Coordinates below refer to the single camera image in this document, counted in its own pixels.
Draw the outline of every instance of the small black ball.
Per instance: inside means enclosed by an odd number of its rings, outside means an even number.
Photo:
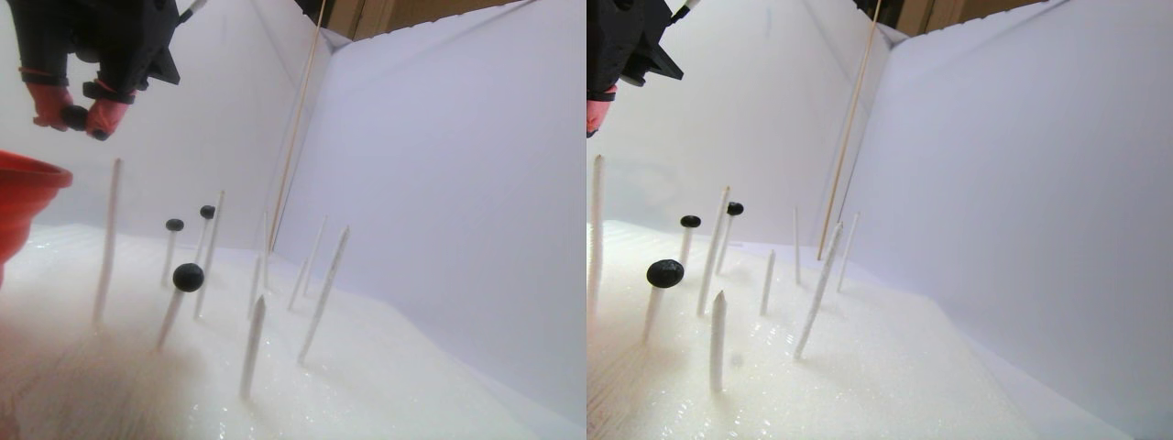
[[[196,263],[181,264],[178,268],[175,268],[171,282],[175,283],[175,289],[184,292],[195,292],[199,290],[199,286],[204,285],[204,270],[199,269],[199,265]]]
[[[647,268],[647,282],[653,286],[667,289],[684,279],[684,266],[674,259],[662,259]]]
[[[684,216],[680,217],[680,225],[685,228],[697,228],[700,226],[700,217],[697,216]]]

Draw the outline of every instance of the white wall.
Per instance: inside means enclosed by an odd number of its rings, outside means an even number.
[[[581,426],[584,23],[515,2],[337,52],[277,248],[301,260],[330,215],[321,276],[351,225],[340,286]]]
[[[1173,4],[1026,13],[893,52],[853,257],[1106,422],[1173,438]]]
[[[188,4],[181,0],[179,8]],[[15,33],[4,5],[0,148],[74,172],[74,185],[38,223],[103,225],[110,164],[122,157],[120,232],[163,236],[163,222],[179,217],[191,228],[179,241],[194,245],[202,222],[199,207],[215,203],[224,189],[221,245],[253,245],[263,202],[276,192],[270,182],[279,172],[279,150],[287,147],[291,109],[313,33],[313,23],[296,2],[209,1],[171,42],[179,84],[151,81],[106,142],[32,124],[33,101],[16,72]],[[314,82],[328,63],[328,50],[321,52]],[[95,72],[94,65],[70,60],[70,92],[86,107],[90,100],[82,96],[81,83],[91,81]]]
[[[731,185],[746,207],[733,241],[793,242],[798,205],[800,241],[816,243],[870,25],[849,0],[748,0],[706,1],[669,27],[684,80],[619,82],[586,142],[608,160],[604,217],[674,231],[697,215],[708,233]],[[887,52],[877,31],[845,169]]]

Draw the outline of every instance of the pointed white stick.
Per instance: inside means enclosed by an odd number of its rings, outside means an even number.
[[[321,321],[321,312],[326,310],[326,298],[330,289],[334,285],[334,275],[338,273],[338,264],[343,260],[343,251],[346,250],[346,241],[351,236],[351,226],[343,229],[343,237],[338,239],[338,250],[334,251],[334,260],[330,264],[330,272],[326,272],[326,283],[321,286],[321,296],[318,297],[318,309],[313,311],[313,320],[310,321],[310,332],[305,336],[305,344],[301,345],[301,353],[298,354],[298,364],[305,363],[305,354],[310,352],[310,343],[313,343],[313,333],[318,331],[318,323]]]
[[[705,316],[708,305],[708,285],[713,282],[713,265],[717,263],[717,246],[720,245],[721,231],[725,225],[725,210],[730,204],[730,187],[721,190],[721,205],[717,209],[717,225],[713,226],[713,239],[708,242],[708,256],[705,259],[705,275],[700,282],[700,299],[697,302],[697,316]]]
[[[721,238],[721,253],[717,257],[717,275],[720,275],[721,268],[725,266],[725,251],[730,249],[730,231],[733,230],[733,216],[726,216],[728,224],[725,225],[725,237]]]
[[[603,155],[595,156],[590,199],[590,268],[586,278],[586,313],[595,316],[603,282]]]
[[[97,297],[94,299],[93,323],[102,323],[106,311],[106,295],[110,291],[110,273],[114,271],[114,237],[117,230],[118,183],[122,181],[122,158],[114,160],[110,174],[110,196],[106,205],[106,245],[102,250],[102,271],[97,278]]]
[[[252,391],[252,372],[257,368],[257,350],[260,348],[260,329],[265,323],[265,297],[257,299],[249,326],[249,347],[244,351],[244,370],[240,372],[240,399],[248,399]]]
[[[799,207],[794,207],[794,285],[801,285],[801,265],[799,264]]]
[[[171,332],[171,325],[175,324],[175,316],[179,314],[179,304],[183,302],[183,291],[178,287],[171,293],[171,304],[167,306],[167,316],[163,317],[163,329],[158,331],[158,340],[155,343],[155,351],[163,348],[163,343],[167,341],[167,333]]]
[[[290,305],[285,310],[293,310],[293,299],[297,298],[297,287],[301,285],[301,278],[305,277],[305,266],[310,264],[310,259],[301,260],[301,269],[297,271],[297,280],[293,282],[293,289],[290,290]]]
[[[330,216],[323,216],[321,217],[321,226],[318,228],[318,238],[313,239],[313,249],[310,250],[310,265],[305,268],[305,270],[306,270],[305,284],[301,285],[301,287],[300,287],[301,289],[301,296],[308,296],[310,295],[310,280],[313,279],[313,262],[318,258],[318,245],[321,244],[321,232],[326,231],[326,221],[328,221],[328,219],[330,219]],[[297,293],[297,289],[298,289],[298,286],[294,285],[293,286],[293,292],[294,293]]]
[[[664,298],[664,289],[652,287],[651,297],[647,298],[647,313],[644,316],[644,344],[647,344],[647,336],[652,333],[652,323],[656,321],[656,311],[659,310],[662,298]]]
[[[684,243],[680,244],[680,265],[689,264],[689,248],[692,248],[692,228],[684,229]]]
[[[725,363],[725,292],[717,293],[713,299],[713,334],[708,346],[708,387],[720,393],[721,368]]]
[[[204,284],[199,286],[199,291],[196,292],[196,312],[192,318],[198,319],[199,312],[204,307],[204,289],[208,289],[208,284],[211,282],[211,270],[212,270],[212,255],[216,253],[216,236],[219,235],[219,219],[224,218],[224,191],[221,191],[219,197],[216,198],[216,216],[212,219],[212,237],[208,241],[208,257],[204,259]]]
[[[835,285],[835,292],[843,291],[843,275],[847,273],[847,257],[852,255],[852,242],[855,241],[855,226],[860,225],[860,214],[855,212],[855,218],[852,219],[852,231],[847,233],[847,248],[843,249],[843,264],[839,268],[839,284]]]
[[[839,236],[843,232],[843,222],[835,224],[835,232],[830,236],[830,246],[827,248],[827,259],[822,263],[822,273],[819,276],[819,285],[814,290],[814,299],[811,302],[811,311],[807,313],[806,325],[802,326],[802,336],[794,347],[794,360],[802,358],[802,348],[806,348],[807,338],[811,337],[811,327],[814,326],[814,317],[819,314],[819,306],[822,304],[822,292],[827,290],[827,278],[830,278],[830,266],[835,263],[835,248],[839,245]]]
[[[249,313],[245,319],[252,317],[252,307],[257,304],[257,284],[260,282],[260,255],[257,255],[256,263],[252,264],[252,287],[249,290]]]
[[[171,273],[171,256],[175,255],[176,233],[176,231],[171,231],[167,238],[167,259],[163,260],[163,280],[160,282],[163,286],[167,286],[167,276]]]
[[[766,262],[766,286],[761,289],[761,310],[758,314],[766,316],[766,307],[769,305],[769,284],[774,282],[774,250],[769,250],[769,260]]]

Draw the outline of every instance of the wooden stick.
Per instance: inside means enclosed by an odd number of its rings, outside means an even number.
[[[725,366],[725,292],[713,299],[713,332],[708,345],[708,388],[720,393],[721,370]]]
[[[769,251],[769,260],[766,262],[766,286],[761,289],[761,310],[758,314],[766,316],[766,307],[769,304],[769,284],[774,280],[774,251]]]
[[[819,237],[819,255],[815,257],[822,260],[822,245],[827,238],[827,226],[830,225],[830,211],[835,207],[835,194],[839,192],[839,175],[843,171],[843,158],[847,157],[847,141],[852,137],[852,123],[855,122],[855,107],[860,103],[860,90],[863,89],[863,73],[867,72],[868,57],[872,56],[872,40],[876,34],[876,20],[880,19],[880,5],[883,0],[876,1],[876,11],[872,14],[872,31],[868,32],[868,43],[863,48],[863,62],[860,63],[860,76],[855,79],[855,92],[852,94],[852,108],[847,114],[847,128],[843,130],[843,143],[839,148],[839,165],[835,167],[835,181],[830,184],[830,199],[827,202],[827,217],[822,221],[822,235]]]
[[[114,160],[110,172],[110,196],[106,204],[106,245],[102,249],[102,271],[97,278],[97,297],[94,300],[93,323],[102,323],[106,311],[106,295],[110,291],[110,275],[114,271],[114,238],[117,231],[118,184],[122,181],[122,158]]]
[[[305,75],[301,75],[301,96],[298,97],[297,115],[293,116],[293,134],[290,135],[289,151],[285,153],[285,170],[282,171],[282,185],[277,191],[277,207],[273,209],[273,225],[266,237],[265,250],[273,251],[277,244],[277,223],[282,217],[282,202],[285,199],[285,184],[289,182],[290,163],[293,161],[293,147],[297,144],[297,133],[301,124],[301,107],[305,107],[306,90],[310,88],[310,74],[313,73],[313,59],[318,54],[318,40],[321,36],[321,19],[326,16],[326,1],[318,9],[318,26],[313,29],[313,42],[310,43],[310,60],[305,63]],[[269,269],[265,269],[265,287],[269,287]]]
[[[595,156],[590,202],[590,268],[586,278],[586,313],[595,316],[603,283],[603,155]]]
[[[847,273],[847,257],[852,255],[852,242],[855,241],[855,226],[860,225],[860,214],[855,212],[855,218],[852,219],[852,232],[847,233],[847,248],[843,249],[843,264],[839,268],[839,285],[835,286],[835,292],[843,291],[843,273]]]
[[[240,399],[248,399],[252,391],[252,372],[257,370],[257,351],[260,348],[260,329],[265,323],[265,297],[257,299],[252,325],[249,326],[249,346],[244,350],[244,368],[240,372]]]
[[[721,205],[717,209],[717,224],[713,226],[713,239],[708,242],[708,255],[705,259],[705,275],[700,280],[700,299],[697,300],[697,316],[705,316],[708,305],[708,285],[713,282],[713,265],[717,263],[717,251],[721,243],[721,228],[725,225],[725,210],[730,204],[730,187],[721,190]]]
[[[313,334],[318,332],[318,324],[321,323],[321,312],[326,310],[326,298],[330,297],[330,289],[334,285],[334,275],[338,273],[338,264],[343,260],[343,251],[346,250],[346,241],[350,236],[351,226],[346,226],[346,229],[343,229],[343,237],[338,239],[334,262],[330,264],[330,272],[326,273],[326,284],[321,286],[321,296],[318,297],[318,309],[313,311],[313,319],[310,321],[310,332],[306,333],[305,344],[301,345],[301,353],[297,357],[298,364],[305,364],[305,354],[310,352]]]
[[[819,314],[819,306],[822,305],[822,293],[827,290],[827,278],[830,278],[830,265],[835,263],[835,248],[839,245],[839,236],[843,232],[843,222],[835,225],[835,232],[830,236],[830,249],[827,251],[827,260],[822,263],[822,273],[819,276],[819,286],[814,290],[814,299],[811,302],[811,311],[807,312],[806,325],[802,326],[802,336],[794,347],[794,360],[802,357],[802,348],[806,347],[807,338],[811,337],[811,327],[814,326],[814,317]]]

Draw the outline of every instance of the white foam floor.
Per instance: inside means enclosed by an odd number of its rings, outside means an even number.
[[[203,318],[195,293],[151,353],[171,289],[163,239],[118,236],[104,325],[90,311],[103,231],[34,228],[0,287],[0,438],[536,439],[483,385],[393,307],[335,289],[305,366],[316,304],[286,311],[273,276],[252,387],[238,397],[251,252],[218,250]],[[194,250],[177,250],[177,262]]]
[[[664,297],[639,346],[647,265],[676,259],[679,235],[604,225],[604,279],[591,327],[589,405],[595,439],[1036,439],[964,339],[923,297],[848,279],[832,283],[801,361],[793,343],[818,271],[779,264],[758,316],[766,259],[730,249],[710,300],[728,300],[725,392],[708,392],[710,314],[696,316],[699,272]],[[707,243],[693,243],[703,268]]]

